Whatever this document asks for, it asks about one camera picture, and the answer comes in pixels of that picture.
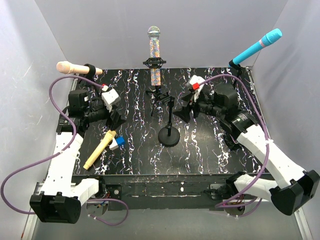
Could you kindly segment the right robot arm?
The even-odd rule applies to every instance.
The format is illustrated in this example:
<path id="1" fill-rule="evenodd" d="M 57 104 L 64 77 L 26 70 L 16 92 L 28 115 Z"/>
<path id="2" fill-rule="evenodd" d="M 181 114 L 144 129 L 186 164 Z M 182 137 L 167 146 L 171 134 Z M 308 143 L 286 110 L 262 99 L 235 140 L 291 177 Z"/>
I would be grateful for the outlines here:
<path id="1" fill-rule="evenodd" d="M 320 183 L 315 170 L 305 170 L 293 162 L 268 138 L 257 120 L 239 107 L 233 86 L 220 83 L 213 95 L 202 91 L 199 83 L 189 83 L 190 93 L 183 97 L 186 106 L 174 115 L 188 123 L 190 114 L 205 114 L 218 119 L 222 129 L 239 145 L 248 149 L 272 175 L 272 180 L 237 173 L 226 182 L 227 195 L 237 199 L 243 194 L 266 199 L 284 215 L 290 216 L 311 200 Z"/>

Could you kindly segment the black tripod shock-mount stand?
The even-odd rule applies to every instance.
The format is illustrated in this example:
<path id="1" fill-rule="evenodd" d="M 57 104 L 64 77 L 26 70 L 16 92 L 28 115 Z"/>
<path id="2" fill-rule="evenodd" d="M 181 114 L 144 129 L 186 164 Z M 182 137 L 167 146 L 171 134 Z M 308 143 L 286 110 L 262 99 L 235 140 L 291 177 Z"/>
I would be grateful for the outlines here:
<path id="1" fill-rule="evenodd" d="M 157 102 L 166 103 L 169 101 L 170 96 L 168 92 L 161 92 L 161 68 L 166 61 L 161 57 L 149 57 L 143 62 L 150 69 L 151 85 L 154 86 L 154 90 L 146 90 L 146 94 L 151 94 L 154 96 L 154 101 L 152 105 L 152 110 L 150 115 L 153 116 L 155 105 Z"/>

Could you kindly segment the cream yellow microphone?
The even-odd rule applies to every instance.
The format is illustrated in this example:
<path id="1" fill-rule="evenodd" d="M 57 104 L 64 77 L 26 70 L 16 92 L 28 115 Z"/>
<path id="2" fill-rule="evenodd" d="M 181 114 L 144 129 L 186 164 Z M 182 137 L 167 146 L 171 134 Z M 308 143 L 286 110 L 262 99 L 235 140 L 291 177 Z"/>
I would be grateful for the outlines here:
<path id="1" fill-rule="evenodd" d="M 99 155 L 104 151 L 104 149 L 109 145 L 110 142 L 115 138 L 116 131 L 114 130 L 108 130 L 106 134 L 104 135 L 103 139 L 100 141 L 99 145 L 95 148 L 93 153 L 89 156 L 87 161 L 85 162 L 83 168 L 85 170 L 88 170 L 93 163 L 97 160 Z"/>

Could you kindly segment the glitter rhinestone microphone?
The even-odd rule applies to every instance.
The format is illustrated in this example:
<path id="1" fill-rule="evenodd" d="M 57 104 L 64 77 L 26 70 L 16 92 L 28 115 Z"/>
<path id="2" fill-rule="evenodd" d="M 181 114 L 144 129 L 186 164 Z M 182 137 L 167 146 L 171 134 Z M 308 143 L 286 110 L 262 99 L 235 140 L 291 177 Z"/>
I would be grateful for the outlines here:
<path id="1" fill-rule="evenodd" d="M 151 58 L 159 58 L 160 57 L 160 29 L 157 26 L 151 26 L 148 31 L 149 37 L 149 50 Z M 161 72 L 159 68 L 152 68 L 150 70 L 151 74 L 151 85 L 152 86 L 160 86 L 161 85 Z"/>

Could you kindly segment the black round-base mic stand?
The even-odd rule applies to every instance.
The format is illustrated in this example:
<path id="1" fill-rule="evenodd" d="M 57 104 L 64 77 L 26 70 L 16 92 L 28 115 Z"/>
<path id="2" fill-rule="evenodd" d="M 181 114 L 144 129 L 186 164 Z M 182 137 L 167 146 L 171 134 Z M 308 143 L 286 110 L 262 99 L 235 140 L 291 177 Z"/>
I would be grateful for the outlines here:
<path id="1" fill-rule="evenodd" d="M 158 133 L 158 141 L 165 147 L 174 147 L 180 141 L 180 132 L 173 126 L 172 116 L 175 98 L 170 96 L 168 92 L 159 96 L 159 100 L 169 107 L 168 123 Z"/>

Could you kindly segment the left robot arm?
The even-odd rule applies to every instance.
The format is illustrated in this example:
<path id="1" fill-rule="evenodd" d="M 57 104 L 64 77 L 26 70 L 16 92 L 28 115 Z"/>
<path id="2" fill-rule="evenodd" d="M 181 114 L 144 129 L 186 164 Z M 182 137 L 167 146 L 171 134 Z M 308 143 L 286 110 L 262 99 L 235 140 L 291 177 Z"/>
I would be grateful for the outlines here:
<path id="1" fill-rule="evenodd" d="M 103 90 L 100 96 L 93 98 L 83 89 L 69 93 L 68 105 L 63 109 L 56 129 L 54 152 L 58 156 L 51 160 L 42 187 L 29 201 L 41 222 L 75 224 L 82 206 L 89 199 L 102 199 L 101 204 L 106 205 L 107 199 L 115 196 L 100 177 L 86 177 L 80 183 L 72 183 L 72 177 L 85 132 L 91 123 L 105 120 L 108 131 L 85 162 L 85 170 L 105 148 L 114 150 L 124 143 L 121 137 L 116 138 L 116 129 L 125 123 L 117 111 L 119 101 L 115 89 Z"/>

